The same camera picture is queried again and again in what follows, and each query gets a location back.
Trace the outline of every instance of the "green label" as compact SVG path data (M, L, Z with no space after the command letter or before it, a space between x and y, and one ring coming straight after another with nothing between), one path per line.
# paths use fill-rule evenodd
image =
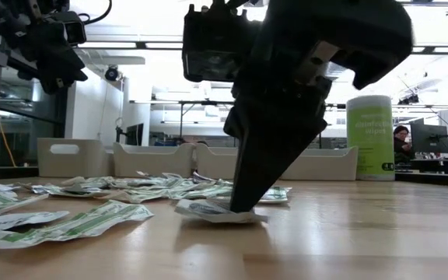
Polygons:
M394 173L392 133L390 107L365 107L347 112L348 146L359 147L358 175Z

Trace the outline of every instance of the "person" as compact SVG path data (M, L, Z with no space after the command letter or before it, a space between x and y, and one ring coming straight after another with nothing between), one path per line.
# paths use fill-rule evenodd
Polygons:
M414 159L411 144L405 141L408 135L409 130L405 126L398 126L394 130L394 156L396 164L408 163L411 159Z
M175 138L174 142L176 143L177 146L180 146L180 145L183 145L183 144L187 143L187 141L184 140L184 138L181 138L181 137Z

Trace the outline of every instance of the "camera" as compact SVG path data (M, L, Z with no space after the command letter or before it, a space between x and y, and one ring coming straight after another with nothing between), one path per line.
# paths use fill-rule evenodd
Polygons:
M111 82L119 81L123 76L122 72L118 71L118 65L108 66L108 69L105 72L105 79Z
M75 12L56 12L47 19L50 22L60 22L64 25L65 39L71 46L86 42L84 23Z

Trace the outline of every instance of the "desk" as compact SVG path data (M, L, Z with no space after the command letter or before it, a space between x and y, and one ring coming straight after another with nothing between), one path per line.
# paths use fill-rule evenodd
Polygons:
M448 174L448 159L413 159L411 168L419 172L444 172Z
M20 182L47 180L21 180ZM448 187L402 182L288 182L270 222L213 226L173 212L103 235L0 250L0 280L448 279ZM49 198L19 212L84 212L103 202Z

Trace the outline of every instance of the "white storage bin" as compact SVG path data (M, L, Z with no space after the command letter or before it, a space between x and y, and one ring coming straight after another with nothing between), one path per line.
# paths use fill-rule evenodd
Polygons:
M212 178L232 180L238 148L209 148L205 144L196 145L198 174Z
M179 147L140 147L114 143L115 176L139 177L138 171L161 176L175 173L191 176L193 144Z
M98 140L39 138L41 177L104 177L114 175L114 157Z
M355 180L358 150L306 149L281 180Z

